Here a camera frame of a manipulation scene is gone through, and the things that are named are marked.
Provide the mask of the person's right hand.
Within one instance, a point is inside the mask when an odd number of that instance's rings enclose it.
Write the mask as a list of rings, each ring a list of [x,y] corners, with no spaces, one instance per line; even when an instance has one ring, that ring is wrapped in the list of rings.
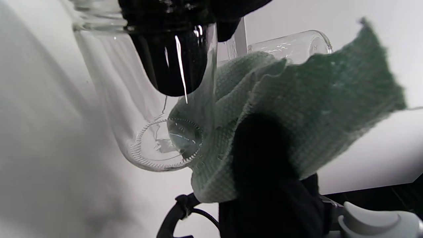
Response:
[[[323,238],[318,175],[300,180],[289,162],[288,133],[251,114],[238,125],[231,155],[235,200],[219,203],[221,238]]]

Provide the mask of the person's left hand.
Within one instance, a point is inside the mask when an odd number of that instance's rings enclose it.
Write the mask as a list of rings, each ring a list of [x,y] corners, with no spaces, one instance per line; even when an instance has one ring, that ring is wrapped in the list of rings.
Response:
[[[242,17],[267,0],[120,0],[125,30],[147,78],[160,93],[181,97],[202,83],[214,40],[230,39]]]

